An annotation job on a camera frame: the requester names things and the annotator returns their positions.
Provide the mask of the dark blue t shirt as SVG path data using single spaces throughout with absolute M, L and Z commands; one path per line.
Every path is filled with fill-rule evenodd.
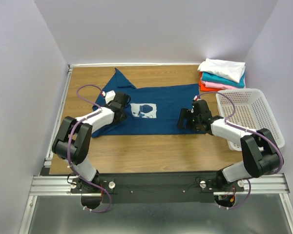
M 126 119 L 116 125 L 106 125 L 92 134 L 93 138 L 115 135 L 185 135 L 195 132 L 179 129 L 181 109 L 191 108 L 192 99 L 199 94 L 199 85 L 176 85 L 136 88 L 123 73 L 115 73 L 103 91 L 122 92 L 131 101 L 125 107 Z

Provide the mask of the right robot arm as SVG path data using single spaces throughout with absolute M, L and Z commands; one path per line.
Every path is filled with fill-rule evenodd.
M 221 191 L 239 180 L 277 173 L 284 164 L 270 130 L 248 129 L 213 116 L 203 99 L 194 100 L 191 109 L 181 109 L 177 127 L 221 137 L 241 148 L 243 160 L 216 173 L 215 186 Z

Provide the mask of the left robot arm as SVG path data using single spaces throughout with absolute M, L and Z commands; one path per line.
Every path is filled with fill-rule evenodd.
M 100 136 L 121 126 L 127 119 L 126 107 L 131 101 L 131 97 L 122 92 L 102 94 L 105 104 L 95 104 L 97 110 L 82 117 L 65 117 L 52 144 L 52 152 L 65 160 L 76 176 L 84 178 L 80 181 L 89 193 L 101 184 L 98 170 L 87 157 L 92 134 Z

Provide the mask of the orange folded t shirt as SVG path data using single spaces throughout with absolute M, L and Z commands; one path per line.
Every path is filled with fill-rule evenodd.
M 202 72 L 199 72 L 198 84 L 199 84 L 199 87 L 200 87 L 201 91 L 203 91 L 203 92 L 218 92 L 218 91 L 221 91 L 221 89 L 206 87 L 204 84 L 201 83 L 201 78 L 202 78 Z

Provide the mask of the pink folded t shirt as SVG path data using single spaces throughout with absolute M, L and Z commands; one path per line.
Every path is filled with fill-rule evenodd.
M 226 84 L 222 84 L 222 83 L 204 81 L 203 84 L 207 88 L 214 88 L 214 89 L 221 89 L 221 90 L 236 89 L 236 87 L 234 87 L 234 86 L 230 86 L 230 85 L 226 85 Z

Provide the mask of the teal folded t shirt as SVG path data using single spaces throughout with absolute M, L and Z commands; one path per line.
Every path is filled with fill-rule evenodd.
M 213 75 L 207 72 L 202 72 L 202 78 L 201 78 L 202 84 L 204 81 L 222 83 L 222 84 L 234 86 L 236 87 L 236 89 L 245 88 L 245 74 L 242 75 L 239 82 L 235 82 L 226 78 L 222 78 L 217 75 Z

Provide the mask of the white table edge strip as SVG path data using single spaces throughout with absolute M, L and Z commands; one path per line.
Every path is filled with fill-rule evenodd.
M 118 66 L 199 66 L 201 63 L 157 63 L 157 62 L 136 62 L 136 63 L 84 63 L 69 64 L 70 68 L 75 67 L 118 67 Z

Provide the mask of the white plastic basket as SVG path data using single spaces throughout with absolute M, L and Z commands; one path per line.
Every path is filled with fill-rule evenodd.
M 228 121 L 244 128 L 270 130 L 278 148 L 285 145 L 284 137 L 269 106 L 259 89 L 230 89 L 217 94 L 217 108 L 220 116 L 228 117 Z

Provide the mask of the white folded t shirt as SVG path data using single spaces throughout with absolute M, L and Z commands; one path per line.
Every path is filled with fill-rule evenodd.
M 199 65 L 198 71 L 210 73 L 235 83 L 239 83 L 245 72 L 245 64 L 245 62 L 207 58 Z

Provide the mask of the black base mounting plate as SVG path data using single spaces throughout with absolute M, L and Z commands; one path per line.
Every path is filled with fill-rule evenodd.
M 73 179 L 71 193 L 90 196 L 90 202 L 121 203 L 213 203 L 217 194 L 230 196 L 244 191 L 240 180 L 218 185 L 216 171 L 173 173 L 112 173 L 99 175 L 98 185 L 92 187 L 78 178 Z

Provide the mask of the aluminium frame rail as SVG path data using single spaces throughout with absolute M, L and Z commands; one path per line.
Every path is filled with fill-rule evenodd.
M 71 195 L 69 185 L 63 175 L 50 175 L 53 153 L 51 151 L 53 140 L 59 129 L 61 117 L 64 110 L 64 104 L 67 96 L 69 83 L 71 80 L 73 65 L 68 65 L 67 76 L 65 78 L 64 90 L 62 92 L 59 109 L 52 129 L 51 138 L 48 144 L 47 152 L 43 161 L 42 169 L 37 176 L 34 176 L 31 182 L 28 200 L 19 229 L 20 234 L 28 234 L 33 220 L 36 204 L 40 196 L 64 196 Z

